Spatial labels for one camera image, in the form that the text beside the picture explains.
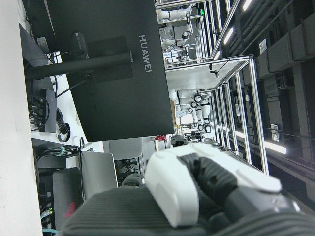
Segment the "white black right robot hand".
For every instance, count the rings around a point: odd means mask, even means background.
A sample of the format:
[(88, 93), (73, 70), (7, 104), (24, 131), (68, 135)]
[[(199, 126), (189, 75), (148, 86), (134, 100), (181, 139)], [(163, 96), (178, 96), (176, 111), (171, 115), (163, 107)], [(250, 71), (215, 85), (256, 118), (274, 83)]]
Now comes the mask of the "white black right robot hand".
[(312, 236), (315, 219), (279, 179), (194, 143), (150, 158), (144, 183), (93, 195), (62, 236)]

